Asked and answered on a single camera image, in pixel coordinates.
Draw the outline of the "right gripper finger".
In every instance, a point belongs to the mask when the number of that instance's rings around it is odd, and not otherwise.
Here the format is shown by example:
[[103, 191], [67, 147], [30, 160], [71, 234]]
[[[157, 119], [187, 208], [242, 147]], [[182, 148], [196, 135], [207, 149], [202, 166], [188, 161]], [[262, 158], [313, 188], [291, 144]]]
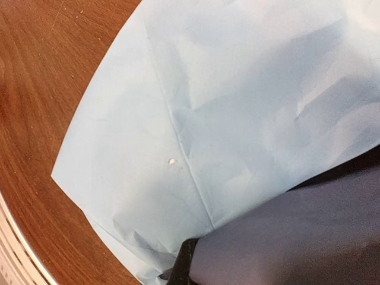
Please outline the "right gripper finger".
[[168, 271], [167, 285], [196, 285], [190, 278], [191, 262], [198, 238], [185, 240], [179, 250], [173, 267]]

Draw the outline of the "blue wrapping paper sheet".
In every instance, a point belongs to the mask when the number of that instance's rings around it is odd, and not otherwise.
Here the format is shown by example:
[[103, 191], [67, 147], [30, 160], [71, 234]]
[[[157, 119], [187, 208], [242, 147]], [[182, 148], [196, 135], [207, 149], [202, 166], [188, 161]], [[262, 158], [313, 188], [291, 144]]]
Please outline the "blue wrapping paper sheet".
[[52, 178], [163, 284], [184, 240], [378, 144], [378, 1], [142, 1]]

